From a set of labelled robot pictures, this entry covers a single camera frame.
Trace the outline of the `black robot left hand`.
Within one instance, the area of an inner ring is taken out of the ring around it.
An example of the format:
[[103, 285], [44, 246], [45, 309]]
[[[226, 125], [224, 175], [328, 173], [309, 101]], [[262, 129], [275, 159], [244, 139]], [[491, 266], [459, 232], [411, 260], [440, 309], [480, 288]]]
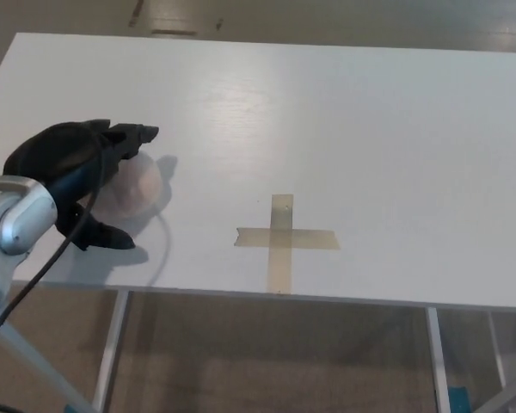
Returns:
[[109, 183], [120, 163], [138, 155], [150, 143], [157, 126], [110, 125], [109, 120], [65, 122], [50, 126], [21, 144], [7, 158], [3, 173], [24, 176], [44, 185], [58, 209], [56, 229], [80, 250], [95, 246], [111, 250], [135, 248], [130, 235], [89, 216], [71, 233], [85, 213], [79, 201]]

